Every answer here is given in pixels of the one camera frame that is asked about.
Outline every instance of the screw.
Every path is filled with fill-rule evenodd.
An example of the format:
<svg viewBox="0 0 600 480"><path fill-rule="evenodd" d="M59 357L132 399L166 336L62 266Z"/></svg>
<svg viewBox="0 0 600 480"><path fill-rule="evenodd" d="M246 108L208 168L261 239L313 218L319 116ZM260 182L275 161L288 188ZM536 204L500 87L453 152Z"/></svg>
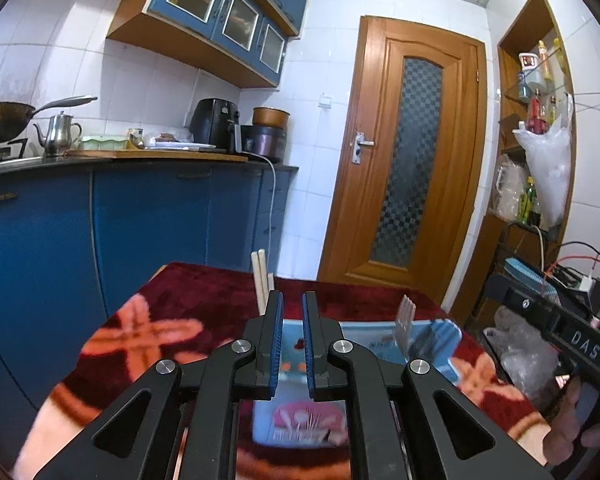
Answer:
<svg viewBox="0 0 600 480"><path fill-rule="evenodd" d="M424 375L431 370L431 366L424 359L414 359L409 363L409 368L411 368L413 373L418 375Z"/></svg>
<svg viewBox="0 0 600 480"><path fill-rule="evenodd" d="M244 354L245 352L251 350L251 343L249 343L246 339L237 339L231 343L231 350L237 354Z"/></svg>
<svg viewBox="0 0 600 480"><path fill-rule="evenodd" d="M176 363L174 363L171 359L163 359L162 361L158 361L155 365L155 370L159 374L170 374L176 369Z"/></svg>
<svg viewBox="0 0 600 480"><path fill-rule="evenodd" d="M353 344L346 339L340 339L333 344L333 349L339 354L347 354L353 350Z"/></svg>

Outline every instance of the metal teapot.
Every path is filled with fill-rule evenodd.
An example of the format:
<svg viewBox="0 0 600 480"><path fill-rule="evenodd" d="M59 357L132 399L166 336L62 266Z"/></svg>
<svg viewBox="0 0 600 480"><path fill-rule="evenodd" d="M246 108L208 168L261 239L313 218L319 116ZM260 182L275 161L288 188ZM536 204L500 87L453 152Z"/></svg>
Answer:
<svg viewBox="0 0 600 480"><path fill-rule="evenodd" d="M42 136L40 127L33 123L38 132L38 142L45 149L46 156L64 155L82 135L82 126L78 123L72 123L74 118L72 115L65 115L60 112L49 119L49 128L46 137ZM71 127L78 126L78 135L75 139L71 138Z"/></svg>

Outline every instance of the chopsticks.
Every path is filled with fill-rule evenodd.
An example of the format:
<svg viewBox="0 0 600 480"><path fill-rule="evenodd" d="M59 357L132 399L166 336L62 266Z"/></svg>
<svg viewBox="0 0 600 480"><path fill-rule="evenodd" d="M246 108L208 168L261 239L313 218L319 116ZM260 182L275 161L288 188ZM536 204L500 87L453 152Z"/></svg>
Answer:
<svg viewBox="0 0 600 480"><path fill-rule="evenodd" d="M269 291L275 288L273 272L267 273L267 255L264 249L251 253L251 267L253 267L253 285L256 288L258 313L262 316L267 309Z"/></svg>

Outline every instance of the wok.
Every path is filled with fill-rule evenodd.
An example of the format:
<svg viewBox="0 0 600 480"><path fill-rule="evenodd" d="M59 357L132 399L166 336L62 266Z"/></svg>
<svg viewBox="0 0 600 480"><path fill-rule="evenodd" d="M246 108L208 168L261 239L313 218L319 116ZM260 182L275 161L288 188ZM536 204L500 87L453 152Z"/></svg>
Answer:
<svg viewBox="0 0 600 480"><path fill-rule="evenodd" d="M37 110L33 106L24 103L0 102L0 142L7 142L19 136L29 124L31 118L42 110L80 106L96 99L97 97L90 95L69 97L47 103Z"/></svg>

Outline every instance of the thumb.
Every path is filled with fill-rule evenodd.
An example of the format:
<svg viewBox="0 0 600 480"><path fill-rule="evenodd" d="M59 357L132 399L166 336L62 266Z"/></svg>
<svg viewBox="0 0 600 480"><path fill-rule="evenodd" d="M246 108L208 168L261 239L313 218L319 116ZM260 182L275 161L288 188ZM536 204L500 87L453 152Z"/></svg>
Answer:
<svg viewBox="0 0 600 480"><path fill-rule="evenodd" d="M600 423L585 431L580 441L584 447L600 447Z"/></svg>

